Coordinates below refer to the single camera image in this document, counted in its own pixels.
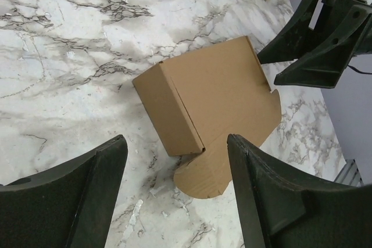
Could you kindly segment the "brown cardboard box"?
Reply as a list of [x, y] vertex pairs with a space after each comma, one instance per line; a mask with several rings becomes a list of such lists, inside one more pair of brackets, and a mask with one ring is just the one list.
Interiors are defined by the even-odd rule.
[[260, 146], [282, 118], [280, 95], [246, 36], [163, 60], [133, 85], [167, 154], [189, 156], [173, 180], [197, 199], [222, 195], [230, 183], [230, 134]]

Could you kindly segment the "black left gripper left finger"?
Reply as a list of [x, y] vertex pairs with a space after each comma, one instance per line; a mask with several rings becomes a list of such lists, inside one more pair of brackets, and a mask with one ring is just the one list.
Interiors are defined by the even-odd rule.
[[118, 135], [1, 186], [1, 247], [104, 247], [128, 155]]

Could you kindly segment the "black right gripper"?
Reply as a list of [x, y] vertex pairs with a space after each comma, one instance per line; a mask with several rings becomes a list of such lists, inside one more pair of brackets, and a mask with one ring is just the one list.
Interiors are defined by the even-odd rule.
[[[285, 27], [258, 53], [261, 64], [301, 56], [318, 1], [301, 0]], [[314, 41], [319, 45], [277, 74], [275, 85], [335, 88], [354, 56], [371, 54], [371, 5], [361, 0], [321, 3], [313, 29]]]

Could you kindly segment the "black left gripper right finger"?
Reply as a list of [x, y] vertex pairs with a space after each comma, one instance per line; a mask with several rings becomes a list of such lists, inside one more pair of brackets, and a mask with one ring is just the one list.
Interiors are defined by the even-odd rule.
[[371, 246], [371, 186], [315, 177], [237, 134], [227, 150], [246, 247]]

